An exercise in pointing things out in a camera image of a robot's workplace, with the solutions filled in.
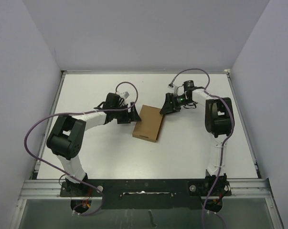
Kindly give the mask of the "brown cardboard box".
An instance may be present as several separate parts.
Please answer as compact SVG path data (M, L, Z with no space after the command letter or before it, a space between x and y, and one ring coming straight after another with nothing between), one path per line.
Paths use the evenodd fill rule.
M143 105L139 114L141 122L136 123L132 136L156 143L164 117L164 115L160 114L160 111L160 108Z

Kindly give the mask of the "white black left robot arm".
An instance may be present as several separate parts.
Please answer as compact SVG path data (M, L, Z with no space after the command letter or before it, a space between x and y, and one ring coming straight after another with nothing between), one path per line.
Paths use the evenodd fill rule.
M141 118L133 102L126 102L128 92L108 93L106 100L94 108L89 114L61 114L48 136L46 145L60 160L66 177L66 184L77 196L83 196L88 190L87 173L83 170L79 152L83 143L85 131L106 125L116 119L118 124L140 122Z

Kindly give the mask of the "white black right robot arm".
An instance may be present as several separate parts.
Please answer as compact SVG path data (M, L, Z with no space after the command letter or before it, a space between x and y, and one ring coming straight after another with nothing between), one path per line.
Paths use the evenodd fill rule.
M211 147L203 189L207 194L214 195L221 188L218 180L225 177L226 146L235 127L232 100L213 95L206 88L195 86L192 80L185 81L182 86L183 94L178 95L179 88L173 82L168 85L173 92L165 94L160 114L177 113L187 106L204 107L204 125L211 137Z

